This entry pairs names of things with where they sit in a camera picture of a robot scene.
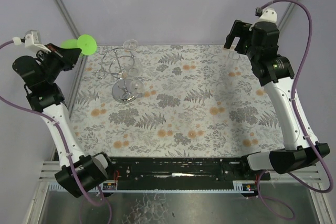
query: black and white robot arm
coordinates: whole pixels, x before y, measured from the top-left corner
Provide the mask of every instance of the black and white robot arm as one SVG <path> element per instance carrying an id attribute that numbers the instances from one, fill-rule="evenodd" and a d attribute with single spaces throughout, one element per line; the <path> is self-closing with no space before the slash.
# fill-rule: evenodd
<path id="1" fill-rule="evenodd" d="M 61 71 L 73 69 L 81 53 L 81 49 L 63 49 L 53 44 L 43 45 L 40 42 L 39 32 L 31 30 L 24 39 L 13 38 L 14 44 L 24 43 L 25 47 L 36 54 L 21 56 L 13 63 L 13 69 L 25 82 L 27 100 L 32 110 L 40 112 L 54 119 L 41 118 L 48 126 L 52 139 L 57 148 L 61 171 L 55 174 L 56 181 L 75 197 L 80 197 L 80 191 L 70 168 L 70 156 L 80 182 L 89 191 L 109 179 L 111 161 L 105 153 L 95 156 L 87 155 L 78 143 L 71 127 L 69 111 L 64 103 L 64 96 L 60 88 L 54 83 Z M 54 126 L 57 123 L 61 128 L 67 152 L 59 131 Z"/>
<path id="2" fill-rule="evenodd" d="M 289 60 L 277 54 L 279 30 L 275 24 L 277 21 L 275 10 L 257 9 L 256 16 L 260 18 L 254 24 L 236 20 L 224 47 L 230 48 L 234 39 L 239 38 L 235 50 L 248 56 L 253 74 L 259 79 L 272 101 L 284 139 L 284 149 L 245 156 L 248 168 L 274 170 L 283 174 L 313 165 L 318 161 L 306 137 L 310 137 L 322 157 L 329 154 L 329 147 L 327 143 L 319 143 L 297 94 L 296 104 L 308 136 L 302 132 L 295 115 L 291 101 L 294 72 Z"/>

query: metal floor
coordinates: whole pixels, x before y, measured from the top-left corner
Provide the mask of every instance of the metal floor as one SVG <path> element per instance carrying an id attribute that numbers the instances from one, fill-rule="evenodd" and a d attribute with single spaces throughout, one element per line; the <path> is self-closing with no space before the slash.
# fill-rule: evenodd
<path id="1" fill-rule="evenodd" d="M 298 184 L 262 184 L 264 195 L 277 197 L 296 212 L 297 220 L 290 223 L 319 223 L 309 191 Z M 259 199 L 245 199 L 240 194 L 132 194 L 110 196 L 113 224 L 217 224 L 217 223 L 288 223 L 266 209 Z M 79 223 L 79 208 L 83 197 L 50 191 L 45 201 L 40 224 Z M 268 202 L 282 215 L 291 214 L 282 205 Z M 83 224 L 107 223 L 107 206 L 96 208 L 84 202 Z"/>

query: floral pattern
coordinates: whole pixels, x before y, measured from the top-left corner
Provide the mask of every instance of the floral pattern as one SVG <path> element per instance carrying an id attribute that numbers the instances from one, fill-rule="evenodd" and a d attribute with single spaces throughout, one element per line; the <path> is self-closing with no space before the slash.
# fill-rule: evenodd
<path id="1" fill-rule="evenodd" d="M 115 80 L 99 71 L 112 48 L 89 57 L 71 117 L 87 153 L 232 157 L 283 148 L 275 110 L 246 56 L 230 59 L 222 45 L 139 46 L 145 92 L 121 104 L 111 94 Z"/>

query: white wall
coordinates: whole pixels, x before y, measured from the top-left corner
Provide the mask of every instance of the white wall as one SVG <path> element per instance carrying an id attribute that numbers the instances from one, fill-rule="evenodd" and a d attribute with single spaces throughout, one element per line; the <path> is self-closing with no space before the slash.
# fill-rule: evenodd
<path id="1" fill-rule="evenodd" d="M 63 0 L 80 33 L 99 44 L 222 44 L 235 19 L 270 0 Z M 286 4 L 278 6 L 281 17 Z"/>
<path id="2" fill-rule="evenodd" d="M 306 116 L 320 142 L 327 142 L 330 155 L 325 159 L 336 180 L 336 0 L 301 0 L 312 15 L 313 36 L 298 93 Z M 305 13 L 296 7 L 282 32 L 279 52 L 298 69 L 308 35 Z M 336 215 L 336 189 L 328 194 Z"/>
<path id="3" fill-rule="evenodd" d="M 41 32 L 43 43 L 58 45 L 72 38 L 53 0 L 0 0 L 0 44 L 30 29 Z M 29 107 L 23 80 L 12 70 L 22 55 L 34 56 L 23 46 L 0 50 L 0 94 Z M 57 83 L 67 97 L 73 72 L 63 73 Z M 0 103 L 0 223 L 22 222 L 33 197 L 44 160 L 50 158 L 52 140 L 43 121 Z"/>

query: lime green circle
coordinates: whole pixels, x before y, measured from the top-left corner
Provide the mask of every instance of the lime green circle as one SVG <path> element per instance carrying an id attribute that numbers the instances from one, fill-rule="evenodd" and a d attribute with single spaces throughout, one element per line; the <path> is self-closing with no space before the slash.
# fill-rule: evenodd
<path id="1" fill-rule="evenodd" d="M 93 55 L 97 50 L 97 43 L 92 36 L 83 34 L 77 39 L 77 47 L 82 49 L 82 54 Z"/>
<path id="2" fill-rule="evenodd" d="M 60 48 L 65 48 L 65 49 L 78 48 L 77 47 L 77 40 L 76 39 L 68 39 L 66 41 L 63 41 L 59 47 Z"/>

